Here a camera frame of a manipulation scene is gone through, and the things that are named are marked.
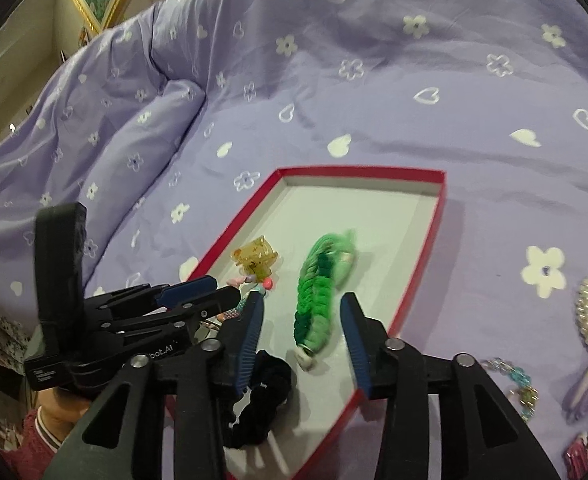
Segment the green yarn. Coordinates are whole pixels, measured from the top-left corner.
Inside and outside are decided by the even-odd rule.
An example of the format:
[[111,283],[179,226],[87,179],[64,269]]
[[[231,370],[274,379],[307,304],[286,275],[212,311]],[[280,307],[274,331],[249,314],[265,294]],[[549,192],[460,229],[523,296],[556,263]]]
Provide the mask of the green yarn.
[[294,340],[308,354],[321,351],[330,338],[333,288],[342,285],[353,266],[353,239],[353,231],[320,237],[301,268]]
[[312,315],[309,312],[301,314],[296,312],[294,314],[294,341],[300,345],[309,332],[309,327],[312,325]]

